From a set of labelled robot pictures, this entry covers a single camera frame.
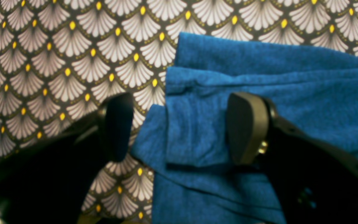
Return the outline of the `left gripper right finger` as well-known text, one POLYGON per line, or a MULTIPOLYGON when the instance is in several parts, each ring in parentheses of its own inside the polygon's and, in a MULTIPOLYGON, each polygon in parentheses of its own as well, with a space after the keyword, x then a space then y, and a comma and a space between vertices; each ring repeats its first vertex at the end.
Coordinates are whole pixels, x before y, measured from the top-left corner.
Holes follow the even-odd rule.
POLYGON ((270 98, 233 92, 227 101, 226 130, 235 165, 252 165, 266 154, 269 129, 277 109, 270 98))

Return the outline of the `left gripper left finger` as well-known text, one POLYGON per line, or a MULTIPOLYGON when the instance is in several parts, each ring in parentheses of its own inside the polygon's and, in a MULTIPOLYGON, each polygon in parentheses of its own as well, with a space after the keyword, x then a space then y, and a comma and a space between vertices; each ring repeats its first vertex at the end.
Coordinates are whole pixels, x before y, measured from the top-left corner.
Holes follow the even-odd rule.
POLYGON ((98 134, 107 159, 119 163, 128 153, 134 116, 133 95, 119 93, 98 107, 98 134))

